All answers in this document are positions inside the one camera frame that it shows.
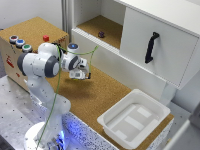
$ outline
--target cardboard box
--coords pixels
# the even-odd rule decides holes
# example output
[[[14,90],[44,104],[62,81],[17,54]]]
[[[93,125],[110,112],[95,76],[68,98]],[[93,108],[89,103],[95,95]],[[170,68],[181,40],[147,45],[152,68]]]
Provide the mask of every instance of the cardboard box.
[[[69,44],[69,35],[39,17],[0,31],[0,50],[6,74],[28,91],[24,82],[27,77],[22,75],[17,66],[17,59],[22,50],[10,44],[9,37],[12,35],[17,35],[19,39],[23,39],[26,44],[31,45],[33,53],[37,53],[38,46],[45,42],[43,40],[44,35],[49,36],[48,43],[59,43],[63,48],[67,48]]]

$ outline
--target empty storage tray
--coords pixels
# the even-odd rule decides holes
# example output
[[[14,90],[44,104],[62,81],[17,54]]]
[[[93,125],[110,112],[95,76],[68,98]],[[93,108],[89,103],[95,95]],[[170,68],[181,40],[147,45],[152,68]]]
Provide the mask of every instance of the empty storage tray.
[[[98,118],[104,131],[126,149],[137,148],[169,115],[170,109],[133,90]]]

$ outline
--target green wire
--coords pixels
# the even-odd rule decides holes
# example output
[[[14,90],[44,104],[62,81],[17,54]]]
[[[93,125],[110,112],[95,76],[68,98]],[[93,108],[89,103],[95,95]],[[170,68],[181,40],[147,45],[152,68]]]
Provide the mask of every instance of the green wire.
[[[91,57],[90,57],[90,67],[89,67],[89,72],[91,73],[91,61],[92,61],[92,56],[93,56],[94,52],[98,49],[98,47],[99,47],[99,46],[96,46],[96,47],[94,48],[93,51],[87,52],[87,53],[73,53],[73,52],[70,52],[70,51],[68,51],[68,50],[66,50],[66,49],[64,49],[64,48],[62,48],[62,47],[61,47],[61,48],[62,48],[63,50],[65,50],[65,51],[69,52],[69,53],[76,54],[76,55],[87,55],[87,54],[92,53],[92,55],[91,55]],[[51,108],[51,112],[50,112],[49,117],[48,117],[48,119],[47,119],[47,122],[46,122],[46,124],[45,124],[45,126],[44,126],[44,129],[43,129],[43,131],[42,131],[42,135],[41,135],[41,137],[40,137],[40,139],[39,139],[39,142],[38,142],[38,144],[37,144],[36,150],[37,150],[38,147],[39,147],[39,144],[40,144],[40,142],[41,142],[41,139],[42,139],[42,136],[43,136],[44,131],[45,131],[45,129],[46,129],[46,126],[47,126],[47,124],[48,124],[48,122],[49,122],[49,119],[50,119],[50,117],[51,117],[51,115],[52,115],[52,112],[53,112],[53,109],[54,109],[54,105],[55,105],[55,102],[56,102],[56,97],[57,97],[57,95],[58,95],[58,89],[59,89],[59,85],[60,85],[60,71],[61,71],[61,58],[60,58],[60,51],[59,51],[58,46],[57,46],[57,50],[58,50],[58,54],[59,54],[59,77],[58,77],[58,85],[57,85],[56,94],[55,94],[54,101],[53,101],[53,106],[52,106],[52,108]]]
[[[54,109],[54,105],[55,105],[55,102],[56,102],[56,97],[57,97],[57,95],[58,95],[58,89],[59,89],[59,85],[60,85],[60,71],[61,71],[61,59],[60,59],[60,51],[59,51],[59,49],[58,49],[58,46],[57,46],[57,50],[58,50],[58,54],[59,54],[59,77],[58,77],[58,85],[57,85],[56,94],[55,94],[54,101],[53,101],[53,106],[52,106],[52,108],[51,108],[51,112],[50,112],[49,117],[48,117],[48,119],[47,119],[47,122],[46,122],[46,124],[45,124],[45,126],[44,126],[44,129],[43,129],[43,131],[42,131],[42,135],[41,135],[41,137],[40,137],[40,139],[39,139],[39,142],[38,142],[38,144],[37,144],[36,150],[38,149],[38,146],[39,146],[39,144],[40,144],[40,142],[41,142],[41,139],[42,139],[42,136],[43,136],[44,131],[45,131],[45,129],[46,129],[46,126],[47,126],[47,124],[48,124],[48,122],[49,122],[49,119],[50,119],[50,117],[51,117],[51,115],[52,115],[52,112],[53,112],[53,109]]]

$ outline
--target white drawer front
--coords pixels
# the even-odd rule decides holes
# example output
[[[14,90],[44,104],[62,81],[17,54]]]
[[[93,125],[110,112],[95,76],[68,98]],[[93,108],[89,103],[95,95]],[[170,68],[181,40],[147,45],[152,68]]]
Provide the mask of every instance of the white drawer front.
[[[153,32],[160,37],[154,40],[153,60],[146,64],[145,56]],[[127,8],[120,54],[179,86],[197,40],[191,34]]]

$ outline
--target black handle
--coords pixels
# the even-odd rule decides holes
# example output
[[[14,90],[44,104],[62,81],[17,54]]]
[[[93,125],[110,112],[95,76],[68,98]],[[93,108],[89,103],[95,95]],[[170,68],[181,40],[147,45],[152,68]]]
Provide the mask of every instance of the black handle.
[[[145,63],[148,64],[149,62],[151,62],[153,60],[153,57],[151,57],[151,53],[153,50],[153,45],[154,45],[154,40],[157,39],[160,35],[156,32],[153,32],[153,36],[151,37],[150,41],[149,41],[149,45],[147,48],[147,53],[146,53],[146,57],[145,57]]]

